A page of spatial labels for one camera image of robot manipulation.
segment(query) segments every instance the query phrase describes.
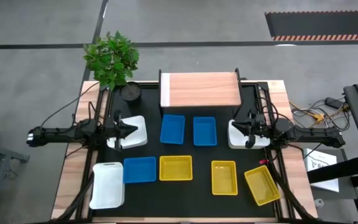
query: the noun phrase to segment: blue plastic tray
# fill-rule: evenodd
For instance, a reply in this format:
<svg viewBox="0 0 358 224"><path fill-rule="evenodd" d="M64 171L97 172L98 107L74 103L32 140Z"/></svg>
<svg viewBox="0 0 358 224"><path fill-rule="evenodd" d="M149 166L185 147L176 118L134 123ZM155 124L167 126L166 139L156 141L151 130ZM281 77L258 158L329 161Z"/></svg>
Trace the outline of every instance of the blue plastic tray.
<svg viewBox="0 0 358 224"><path fill-rule="evenodd" d="M195 146L216 146L216 124L214 117L193 118L193 140Z"/></svg>
<svg viewBox="0 0 358 224"><path fill-rule="evenodd" d="M155 157L124 159L124 183L144 183L156 180Z"/></svg>
<svg viewBox="0 0 358 224"><path fill-rule="evenodd" d="M162 118L160 142L167 144L183 144L185 135L185 117L165 114Z"/></svg>

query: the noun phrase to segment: gray floor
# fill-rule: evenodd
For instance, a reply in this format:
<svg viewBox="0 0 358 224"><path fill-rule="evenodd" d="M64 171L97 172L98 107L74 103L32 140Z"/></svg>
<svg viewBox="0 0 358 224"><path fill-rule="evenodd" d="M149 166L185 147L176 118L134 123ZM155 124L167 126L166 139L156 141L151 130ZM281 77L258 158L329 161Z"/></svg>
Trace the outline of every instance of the gray floor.
<svg viewBox="0 0 358 224"><path fill-rule="evenodd" d="M0 44L91 42L100 6L101 0L0 0ZM119 29L136 42L269 41L264 12L355 9L358 0L110 0L101 33ZM81 49L0 50L0 145L31 154L28 164L12 165L19 176L7 180L1 193L0 223L40 222L50 216L66 145L29 148L25 137L78 95L82 55ZM307 107L327 96L339 98L344 86L358 83L358 45L140 49L134 79L156 80L158 69L236 67L248 79L285 80L289 99ZM74 110L67 108L47 126L68 126ZM348 158L358 156L358 133L351 125L343 133ZM350 200L326 202L318 213L324 220L358 220Z"/></svg>

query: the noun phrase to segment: potted plant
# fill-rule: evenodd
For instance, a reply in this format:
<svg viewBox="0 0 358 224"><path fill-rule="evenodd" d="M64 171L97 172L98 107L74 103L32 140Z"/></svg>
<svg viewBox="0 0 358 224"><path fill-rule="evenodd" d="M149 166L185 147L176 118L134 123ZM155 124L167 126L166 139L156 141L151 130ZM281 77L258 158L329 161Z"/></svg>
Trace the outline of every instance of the potted plant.
<svg viewBox="0 0 358 224"><path fill-rule="evenodd" d="M126 77L132 78L132 71L137 70L139 52L128 38L118 31L115 36L110 32L106 38L98 37L96 44L84 45L86 66L94 71L94 79L101 86L108 85L110 90L120 86L119 93L128 103L136 102L142 95L142 90L136 82L127 82Z"/></svg>

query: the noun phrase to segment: yellow plastic tray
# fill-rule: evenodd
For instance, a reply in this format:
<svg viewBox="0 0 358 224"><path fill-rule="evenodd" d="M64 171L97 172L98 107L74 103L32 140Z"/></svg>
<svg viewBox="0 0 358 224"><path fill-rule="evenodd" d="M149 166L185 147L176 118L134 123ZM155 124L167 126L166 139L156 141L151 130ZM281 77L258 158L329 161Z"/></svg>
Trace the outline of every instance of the yellow plastic tray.
<svg viewBox="0 0 358 224"><path fill-rule="evenodd" d="M212 194L237 195L237 174L234 161L212 161Z"/></svg>
<svg viewBox="0 0 358 224"><path fill-rule="evenodd" d="M191 156L160 156L160 180L193 180Z"/></svg>
<svg viewBox="0 0 358 224"><path fill-rule="evenodd" d="M266 166L248 170L244 175L256 204L261 206L280 199L281 195Z"/></svg>

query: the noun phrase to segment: plant pot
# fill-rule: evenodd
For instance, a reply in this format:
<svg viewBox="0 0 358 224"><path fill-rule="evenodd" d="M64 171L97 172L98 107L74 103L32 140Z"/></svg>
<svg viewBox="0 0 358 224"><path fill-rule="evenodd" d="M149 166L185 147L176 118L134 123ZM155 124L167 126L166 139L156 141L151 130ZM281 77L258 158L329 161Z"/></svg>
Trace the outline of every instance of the plant pot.
<svg viewBox="0 0 358 224"><path fill-rule="evenodd" d="M121 87L119 94L128 104L134 104L140 101L142 89L136 82L128 82L127 85Z"/></svg>

